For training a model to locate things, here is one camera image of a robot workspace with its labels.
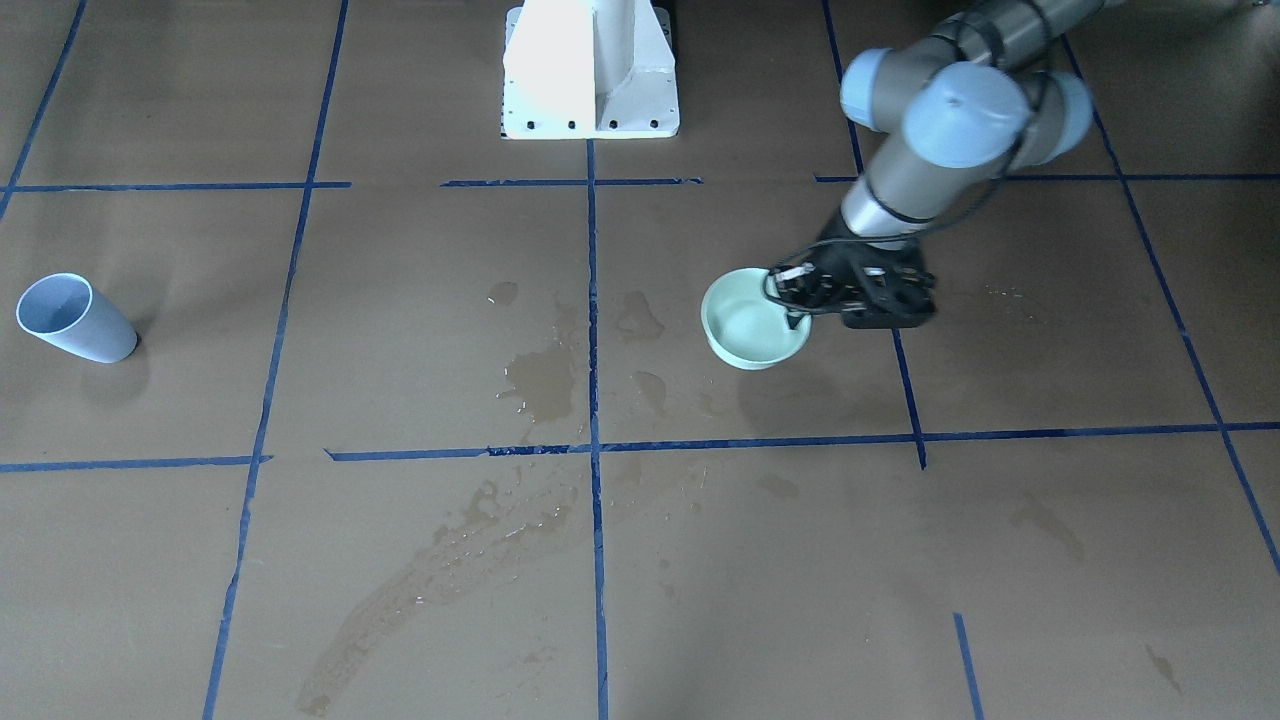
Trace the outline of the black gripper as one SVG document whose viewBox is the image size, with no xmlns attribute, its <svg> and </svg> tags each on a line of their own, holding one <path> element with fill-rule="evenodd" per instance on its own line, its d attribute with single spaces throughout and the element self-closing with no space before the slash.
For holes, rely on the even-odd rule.
<svg viewBox="0 0 1280 720">
<path fill-rule="evenodd" d="M 820 240 L 765 273 L 765 299 L 792 328 L 803 316 L 837 315 L 855 331 L 906 329 L 936 313 L 936 278 L 915 240 Z"/>
</svg>

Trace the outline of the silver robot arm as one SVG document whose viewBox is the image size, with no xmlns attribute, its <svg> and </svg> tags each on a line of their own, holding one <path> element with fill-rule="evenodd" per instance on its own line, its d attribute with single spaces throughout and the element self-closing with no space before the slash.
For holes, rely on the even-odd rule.
<svg viewBox="0 0 1280 720">
<path fill-rule="evenodd" d="M 851 329 L 914 328 L 936 311 L 922 238 L 974 186 L 1039 167 L 1091 128 L 1093 101 L 1051 47 L 1102 1 L 978 1 L 909 47 L 873 47 L 840 102 L 884 142 L 808 249 L 762 282 L 790 329 L 838 315 Z"/>
</svg>

